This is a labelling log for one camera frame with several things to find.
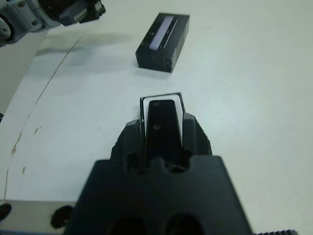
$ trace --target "black rectangular block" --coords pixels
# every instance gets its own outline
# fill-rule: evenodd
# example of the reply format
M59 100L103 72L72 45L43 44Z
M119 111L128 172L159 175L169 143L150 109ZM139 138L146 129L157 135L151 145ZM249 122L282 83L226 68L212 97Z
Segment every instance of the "black rectangular block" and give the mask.
M136 51L138 66L173 72L187 37L189 18L159 13Z

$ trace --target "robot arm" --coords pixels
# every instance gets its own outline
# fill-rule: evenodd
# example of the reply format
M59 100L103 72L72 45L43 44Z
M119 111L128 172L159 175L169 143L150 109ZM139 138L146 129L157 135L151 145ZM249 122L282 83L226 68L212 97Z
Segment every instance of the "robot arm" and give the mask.
M0 47L29 32L94 21L105 12L101 0L7 0L0 6Z

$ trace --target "white table surface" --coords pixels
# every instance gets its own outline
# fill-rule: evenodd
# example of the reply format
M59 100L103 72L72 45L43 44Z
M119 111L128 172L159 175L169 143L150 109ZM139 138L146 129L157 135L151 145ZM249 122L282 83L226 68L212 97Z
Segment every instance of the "white table surface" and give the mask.
M254 231L313 234L313 1L104 5L97 22L50 31L23 78L0 125L1 197L77 200L139 97L180 91ZM191 17L172 74L136 65L158 12Z

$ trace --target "screw hole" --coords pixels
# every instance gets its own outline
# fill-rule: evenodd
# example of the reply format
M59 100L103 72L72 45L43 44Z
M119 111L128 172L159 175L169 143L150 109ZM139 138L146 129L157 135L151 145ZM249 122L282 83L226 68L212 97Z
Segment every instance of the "screw hole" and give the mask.
M39 24L39 20L34 20L32 23L31 23L33 26L36 26Z
M20 2L18 3L18 6L19 6L19 7L24 7L24 6L26 6L26 2L25 2L25 1L20 1Z
M10 204L3 204L0 206L0 221L3 221L11 212L12 206Z
M64 227L67 224L72 211L73 207L71 206L63 206L57 209L52 216L51 226L55 229Z

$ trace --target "screw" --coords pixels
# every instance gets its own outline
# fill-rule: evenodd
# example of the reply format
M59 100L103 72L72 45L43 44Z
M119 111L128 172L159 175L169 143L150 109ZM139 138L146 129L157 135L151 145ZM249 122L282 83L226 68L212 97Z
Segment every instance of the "screw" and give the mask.
M154 125L153 125L153 129L156 130L156 131L158 131L158 130L161 129L161 125L160 125L160 124L154 124Z

